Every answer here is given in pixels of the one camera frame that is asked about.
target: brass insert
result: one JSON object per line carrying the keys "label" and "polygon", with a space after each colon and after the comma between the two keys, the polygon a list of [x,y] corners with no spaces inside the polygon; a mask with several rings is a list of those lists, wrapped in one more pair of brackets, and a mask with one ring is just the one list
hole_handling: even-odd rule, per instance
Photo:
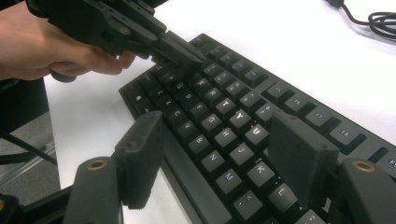
{"label": "brass insert", "polygon": [[99,170],[107,165],[107,161],[93,161],[88,165],[89,170]]}
{"label": "brass insert", "polygon": [[364,162],[364,161],[353,161],[352,162],[353,166],[355,166],[356,169],[364,171],[364,172],[374,172],[375,168],[373,165]]}

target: robotic arm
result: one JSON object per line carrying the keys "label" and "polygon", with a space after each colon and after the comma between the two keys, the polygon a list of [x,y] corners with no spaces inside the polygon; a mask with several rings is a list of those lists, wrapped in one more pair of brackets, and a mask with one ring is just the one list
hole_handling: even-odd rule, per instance
{"label": "robotic arm", "polygon": [[[120,55],[129,50],[155,63],[177,70],[180,79],[188,79],[205,60],[192,47],[153,17],[154,9],[141,0],[27,0],[34,15],[48,18],[71,37],[86,44]],[[52,75],[68,82],[75,77]]]}

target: keyboard key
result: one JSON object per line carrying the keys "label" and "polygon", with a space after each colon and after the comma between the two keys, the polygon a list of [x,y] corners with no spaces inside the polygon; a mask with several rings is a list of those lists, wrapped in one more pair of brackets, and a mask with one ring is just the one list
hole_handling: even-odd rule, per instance
{"label": "keyboard key", "polygon": [[254,114],[254,118],[260,123],[262,127],[268,128],[271,125],[272,113],[275,110],[275,106],[271,103],[267,103],[260,107]]}
{"label": "keyboard key", "polygon": [[206,78],[199,78],[191,86],[192,90],[199,96],[202,97],[209,89],[213,88],[210,82]]}
{"label": "keyboard key", "polygon": [[237,77],[241,77],[251,68],[252,67],[250,66],[250,63],[248,61],[242,59],[242,60],[239,60],[237,63],[233,64],[233,66],[231,66],[231,68],[230,68],[230,71]]}
{"label": "keyboard key", "polygon": [[286,100],[288,100],[293,95],[293,92],[289,89],[286,84],[277,82],[267,91],[265,91],[262,96],[266,97],[275,105],[280,105]]}
{"label": "keyboard key", "polygon": [[213,81],[215,82],[215,86],[223,91],[233,82],[235,82],[235,78],[229,72],[224,71],[220,73],[220,75],[216,76]]}
{"label": "keyboard key", "polygon": [[212,63],[204,69],[203,74],[206,79],[212,81],[218,74],[223,71],[224,70],[219,65],[217,65],[216,63]]}
{"label": "keyboard key", "polygon": [[254,91],[250,91],[248,94],[243,96],[239,101],[239,105],[249,114],[255,112],[260,106],[265,104],[265,101],[256,94]]}
{"label": "keyboard key", "polygon": [[184,110],[190,109],[199,102],[199,98],[188,88],[177,95],[177,102]]}
{"label": "keyboard key", "polygon": [[243,143],[230,153],[230,159],[235,170],[242,172],[246,170],[257,158],[254,155],[254,152],[245,143]]}
{"label": "keyboard key", "polygon": [[233,65],[238,60],[239,59],[236,57],[235,54],[229,52],[220,57],[219,64],[223,66],[225,69],[229,69],[231,65]]}
{"label": "keyboard key", "polygon": [[177,136],[183,145],[187,145],[198,135],[199,135],[199,131],[191,120],[188,120],[187,122],[183,123],[177,129]]}
{"label": "keyboard key", "polygon": [[326,132],[330,126],[334,125],[338,121],[332,116],[332,113],[323,106],[315,108],[307,114],[305,118],[308,120],[307,123],[320,133]]}
{"label": "keyboard key", "polygon": [[250,131],[245,133],[247,145],[253,149],[253,151],[263,149],[268,144],[268,138],[269,133],[260,124],[257,124],[250,129]]}
{"label": "keyboard key", "polygon": [[268,199],[282,219],[286,219],[299,208],[296,196],[284,183],[270,193]]}
{"label": "keyboard key", "polygon": [[210,108],[215,107],[218,103],[225,99],[224,94],[217,88],[213,88],[204,95],[204,101]]}
{"label": "keyboard key", "polygon": [[196,160],[200,160],[212,148],[212,145],[203,134],[198,135],[198,137],[189,143],[189,150]]}
{"label": "keyboard key", "polygon": [[251,223],[265,214],[262,202],[251,191],[246,192],[237,199],[233,203],[233,208],[242,223]]}
{"label": "keyboard key", "polygon": [[209,116],[210,113],[209,107],[203,102],[199,102],[189,110],[189,115],[195,123],[201,122],[204,118]]}
{"label": "keyboard key", "polygon": [[248,92],[248,88],[240,81],[235,81],[226,88],[227,96],[233,101],[238,101],[242,96]]}
{"label": "keyboard key", "polygon": [[307,97],[302,96],[300,93],[294,94],[283,106],[288,114],[296,117],[300,117],[313,107],[314,105],[309,102]]}
{"label": "keyboard key", "polygon": [[228,124],[238,136],[245,133],[252,123],[251,116],[242,109],[238,110],[228,121]]}
{"label": "keyboard key", "polygon": [[326,224],[314,211],[309,209],[295,224]]}
{"label": "keyboard key", "polygon": [[226,128],[215,136],[214,142],[221,154],[225,155],[228,154],[231,149],[236,147],[239,139],[230,128]]}
{"label": "keyboard key", "polygon": [[257,163],[249,172],[247,177],[250,186],[259,195],[271,188],[276,182],[275,173],[263,161]]}
{"label": "keyboard key", "polygon": [[330,132],[331,140],[336,146],[340,148],[340,151],[348,155],[355,149],[364,139],[364,136],[360,131],[351,123],[341,123],[334,130]]}
{"label": "keyboard key", "polygon": [[204,159],[201,161],[201,164],[204,166],[207,176],[211,179],[218,176],[226,166],[225,160],[216,150],[204,157]]}
{"label": "keyboard key", "polygon": [[242,80],[250,87],[255,88],[260,85],[268,76],[265,75],[264,70],[255,67],[244,74]]}
{"label": "keyboard key", "polygon": [[226,98],[215,107],[216,114],[222,119],[229,119],[238,110],[236,104],[230,99]]}
{"label": "keyboard key", "polygon": [[201,122],[201,127],[203,133],[211,138],[222,130],[224,123],[221,122],[218,116],[212,114]]}
{"label": "keyboard key", "polygon": [[396,179],[396,151],[389,151],[376,164]]}
{"label": "keyboard key", "polygon": [[222,174],[216,183],[219,187],[219,192],[226,202],[229,202],[239,193],[242,188],[242,179],[233,169],[228,170]]}

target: black keycap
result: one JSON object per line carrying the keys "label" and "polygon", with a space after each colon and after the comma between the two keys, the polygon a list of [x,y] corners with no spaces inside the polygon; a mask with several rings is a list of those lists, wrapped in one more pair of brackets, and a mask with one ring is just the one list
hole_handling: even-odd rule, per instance
{"label": "black keycap", "polygon": [[233,208],[236,210],[236,214],[242,223],[251,223],[259,217],[264,216],[262,202],[251,191],[246,192],[242,197],[237,199],[233,203]]}
{"label": "black keycap", "polygon": [[212,85],[206,78],[199,78],[191,86],[192,90],[199,96],[202,97],[209,89],[212,89]]}
{"label": "black keycap", "polygon": [[319,106],[312,110],[309,114],[305,116],[307,123],[314,127],[320,133],[326,132],[326,130],[337,122],[337,119],[332,116],[332,113],[324,108],[324,106]]}
{"label": "black keycap", "polygon": [[186,88],[177,95],[177,102],[184,110],[188,110],[199,102],[199,98],[192,91]]}
{"label": "black keycap", "polygon": [[210,108],[215,107],[224,99],[224,94],[217,88],[213,88],[204,95],[204,101]]}
{"label": "black keycap", "polygon": [[268,128],[271,125],[271,117],[275,109],[274,105],[267,103],[260,107],[253,116],[262,127]]}
{"label": "black keycap", "polygon": [[259,196],[271,188],[276,181],[275,173],[263,161],[260,161],[248,171],[247,177],[250,186]]}
{"label": "black keycap", "polygon": [[230,71],[237,77],[241,77],[251,68],[252,67],[250,66],[249,62],[242,59],[242,60],[239,60],[238,62],[236,62],[235,64],[233,64],[233,66],[231,66],[231,68],[230,68]]}
{"label": "black keycap", "polygon": [[134,108],[139,114],[139,116],[155,110],[154,105],[151,103],[151,101],[148,98],[139,102],[139,104],[135,105]]}
{"label": "black keycap", "polygon": [[352,152],[364,139],[360,131],[351,123],[343,122],[330,132],[331,140],[340,148],[340,151],[346,155]]}
{"label": "black keycap", "polygon": [[201,164],[207,176],[211,179],[217,177],[226,165],[225,160],[216,150],[204,157]]}
{"label": "black keycap", "polygon": [[229,98],[221,101],[215,107],[216,114],[221,118],[221,120],[229,119],[238,110],[236,104]]}
{"label": "black keycap", "polygon": [[182,109],[178,106],[168,110],[165,114],[165,120],[167,121],[168,125],[175,130],[180,126],[180,124],[184,121],[187,121],[187,116]]}
{"label": "black keycap", "polygon": [[243,143],[230,153],[230,159],[235,170],[244,171],[256,160],[256,157],[254,152]]}
{"label": "black keycap", "polygon": [[221,119],[219,119],[218,116],[216,116],[215,114],[211,114],[209,117],[201,122],[201,127],[203,133],[211,138],[222,130],[222,128],[224,127],[224,123],[221,122]]}
{"label": "black keycap", "polygon": [[236,147],[239,139],[230,128],[226,128],[215,136],[214,142],[221,154],[225,155],[228,154],[231,149]]}
{"label": "black keycap", "polygon": [[183,123],[177,129],[177,136],[183,145],[187,145],[196,136],[198,136],[198,134],[199,134],[198,128],[195,126],[194,123],[192,123],[191,120],[188,120],[187,122]]}
{"label": "black keycap", "polygon": [[287,218],[298,209],[296,196],[284,183],[270,193],[268,199],[282,218]]}
{"label": "black keycap", "polygon": [[204,155],[209,153],[211,149],[212,145],[203,134],[198,135],[198,137],[189,143],[189,150],[196,160],[200,160]]}
{"label": "black keycap", "polygon": [[239,136],[245,133],[251,126],[253,120],[251,116],[244,110],[238,110],[235,115],[233,115],[228,124],[233,129],[233,131]]}
{"label": "black keycap", "polygon": [[396,151],[389,151],[376,164],[396,179]]}
{"label": "black keycap", "polygon": [[216,183],[219,187],[220,195],[226,202],[231,201],[233,197],[243,188],[242,179],[233,169],[230,169],[222,174],[216,180]]}
{"label": "black keycap", "polygon": [[263,149],[268,143],[269,133],[260,125],[257,124],[250,131],[245,133],[247,145],[253,150],[257,151]]}
{"label": "black keycap", "polygon": [[172,132],[165,126],[163,130],[164,154],[167,165],[163,167],[173,170],[178,184],[197,213],[205,217],[207,223],[232,224],[234,223],[228,209],[220,200],[201,172],[187,155],[184,148],[178,143]]}
{"label": "black keycap", "polygon": [[246,72],[242,77],[242,80],[250,87],[255,88],[260,85],[268,76],[265,75],[264,70],[260,68],[253,68],[250,71]]}
{"label": "black keycap", "polygon": [[300,93],[294,94],[289,100],[287,100],[283,106],[288,114],[296,117],[300,117],[305,114],[308,110],[312,109],[314,105],[309,102],[307,97]]}
{"label": "black keycap", "polygon": [[177,103],[169,95],[165,95],[165,96],[161,97],[156,102],[156,106],[158,108],[160,108],[160,110],[163,113],[166,113],[168,110],[172,109],[174,106],[177,106]]}
{"label": "black keycap", "polygon": [[218,76],[213,79],[215,82],[215,86],[219,88],[221,91],[229,87],[233,82],[235,82],[235,78],[229,72],[222,72]]}
{"label": "black keycap", "polygon": [[265,101],[254,91],[248,92],[238,101],[238,104],[242,107],[242,109],[244,109],[249,114],[255,112],[264,103]]}
{"label": "black keycap", "polygon": [[216,47],[209,51],[209,54],[207,55],[207,57],[209,57],[210,59],[212,59],[216,62],[224,54],[225,54],[225,50],[223,47]]}
{"label": "black keycap", "polygon": [[248,88],[240,81],[235,81],[226,88],[227,96],[233,101],[238,101],[242,96],[248,92]]}
{"label": "black keycap", "polygon": [[262,95],[266,97],[269,101],[271,101],[274,105],[280,105],[288,100],[293,95],[293,92],[286,84],[277,82]]}
{"label": "black keycap", "polygon": [[222,71],[224,70],[218,64],[212,63],[204,69],[203,75],[207,80],[212,81]]}
{"label": "black keycap", "polygon": [[219,64],[226,69],[229,69],[231,65],[237,62],[239,59],[235,54],[229,52],[219,58]]}
{"label": "black keycap", "polygon": [[295,224],[326,224],[314,211],[309,209]]}
{"label": "black keycap", "polygon": [[210,114],[211,111],[209,110],[209,107],[207,107],[207,105],[204,104],[203,102],[194,105],[189,110],[189,115],[195,123],[201,122],[204,118],[206,118]]}

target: finger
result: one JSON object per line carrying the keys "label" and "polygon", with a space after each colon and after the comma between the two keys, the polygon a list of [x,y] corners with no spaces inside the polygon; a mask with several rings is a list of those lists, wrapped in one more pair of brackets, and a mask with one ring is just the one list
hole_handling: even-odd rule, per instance
{"label": "finger", "polygon": [[119,61],[124,69],[129,68],[134,62],[135,55],[131,51],[124,51],[120,57]]}

